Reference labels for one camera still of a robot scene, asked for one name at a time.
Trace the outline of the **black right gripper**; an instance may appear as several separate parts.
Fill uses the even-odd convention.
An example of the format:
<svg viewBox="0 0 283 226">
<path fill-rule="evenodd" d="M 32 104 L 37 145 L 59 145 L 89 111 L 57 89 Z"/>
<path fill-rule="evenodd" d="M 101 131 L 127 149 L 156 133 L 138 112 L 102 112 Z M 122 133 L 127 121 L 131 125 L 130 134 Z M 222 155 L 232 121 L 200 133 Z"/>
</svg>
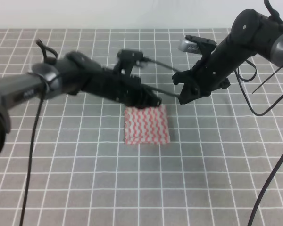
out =
<svg viewBox="0 0 283 226">
<path fill-rule="evenodd" d="M 172 76 L 174 85 L 184 84 L 178 98 L 181 105 L 208 97 L 213 91 L 230 86 L 230 45 L 200 44 L 199 51 L 202 58 L 192 69 L 178 71 Z"/>
</svg>

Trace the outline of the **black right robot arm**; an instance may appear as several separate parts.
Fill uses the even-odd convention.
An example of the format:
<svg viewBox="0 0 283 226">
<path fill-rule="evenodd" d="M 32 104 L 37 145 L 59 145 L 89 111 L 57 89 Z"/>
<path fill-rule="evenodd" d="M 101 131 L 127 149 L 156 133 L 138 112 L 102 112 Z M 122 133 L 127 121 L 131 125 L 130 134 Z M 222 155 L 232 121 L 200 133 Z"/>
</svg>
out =
<svg viewBox="0 0 283 226">
<path fill-rule="evenodd" d="M 180 51 L 202 57 L 193 68 L 176 72 L 172 77 L 175 85 L 183 84 L 178 97 L 180 104 L 208 97 L 218 89 L 227 89 L 230 86 L 227 77 L 255 55 L 283 67 L 283 21 L 267 0 L 264 3 L 271 14 L 269 17 L 253 9 L 242 11 L 220 44 L 191 35 L 181 40 Z"/>
</svg>

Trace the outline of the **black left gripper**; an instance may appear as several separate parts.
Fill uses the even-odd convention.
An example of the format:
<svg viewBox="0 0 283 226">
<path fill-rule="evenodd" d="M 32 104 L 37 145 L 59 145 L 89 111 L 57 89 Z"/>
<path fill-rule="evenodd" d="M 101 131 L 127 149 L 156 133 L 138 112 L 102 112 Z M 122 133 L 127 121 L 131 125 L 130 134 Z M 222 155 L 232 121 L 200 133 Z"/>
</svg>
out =
<svg viewBox="0 0 283 226">
<path fill-rule="evenodd" d="M 137 109 L 161 105 L 162 99 L 151 89 L 144 88 L 138 76 L 114 73 L 110 69 L 102 69 L 88 75 L 86 83 L 82 86 L 83 92 Z"/>
</svg>

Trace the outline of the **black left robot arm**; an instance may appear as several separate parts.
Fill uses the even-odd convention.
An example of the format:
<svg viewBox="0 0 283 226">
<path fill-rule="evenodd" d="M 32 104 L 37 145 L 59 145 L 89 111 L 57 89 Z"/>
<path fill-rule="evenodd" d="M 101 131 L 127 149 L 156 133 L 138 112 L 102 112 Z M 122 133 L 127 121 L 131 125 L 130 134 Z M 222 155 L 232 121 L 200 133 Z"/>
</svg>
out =
<svg viewBox="0 0 283 226">
<path fill-rule="evenodd" d="M 138 76 L 103 67 L 81 52 L 45 57 L 27 73 L 0 78 L 0 153 L 11 131 L 9 109 L 34 97 L 47 100 L 80 91 L 139 109 L 161 104 Z"/>
</svg>

